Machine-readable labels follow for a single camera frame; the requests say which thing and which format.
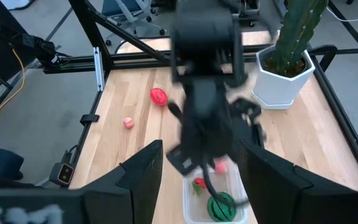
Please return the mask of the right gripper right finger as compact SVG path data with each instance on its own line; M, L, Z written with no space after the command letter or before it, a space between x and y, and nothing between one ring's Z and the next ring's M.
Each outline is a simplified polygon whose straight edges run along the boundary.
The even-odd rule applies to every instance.
M240 143L239 172L258 223L292 223L298 196L313 184L296 166L261 147Z

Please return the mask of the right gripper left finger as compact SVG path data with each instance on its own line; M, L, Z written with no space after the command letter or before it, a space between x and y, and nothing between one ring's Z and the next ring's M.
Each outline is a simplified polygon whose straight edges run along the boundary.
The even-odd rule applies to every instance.
M162 168L163 141L157 139L112 171L84 186L84 222L152 223Z

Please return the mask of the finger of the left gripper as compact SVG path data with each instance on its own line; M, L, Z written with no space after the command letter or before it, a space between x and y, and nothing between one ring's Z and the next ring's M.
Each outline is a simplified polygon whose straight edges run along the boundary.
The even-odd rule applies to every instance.
M219 199L219 195L218 193L215 191L212 183L211 183L211 179L209 177L209 172L208 172L208 158L207 157L202 157L202 160L201 160L201 169L203 171L203 177L204 177L204 182L205 182L205 185L206 185L206 188L208 190L208 192L211 194L211 196L214 198L214 199Z

